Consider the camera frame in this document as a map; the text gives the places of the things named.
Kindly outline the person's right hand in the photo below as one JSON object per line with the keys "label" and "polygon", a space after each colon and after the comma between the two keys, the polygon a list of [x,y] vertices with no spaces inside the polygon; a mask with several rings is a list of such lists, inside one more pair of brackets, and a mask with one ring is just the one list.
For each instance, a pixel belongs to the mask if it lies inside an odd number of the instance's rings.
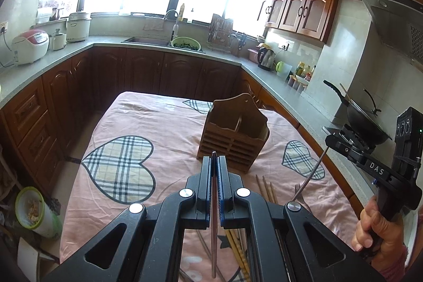
{"label": "person's right hand", "polygon": [[401,216],[390,222],[381,215],[375,196],[368,201],[357,222],[351,242],[355,252],[372,247],[374,239],[370,234],[371,231],[382,239],[371,265],[382,272],[391,268],[404,253],[404,226]]}

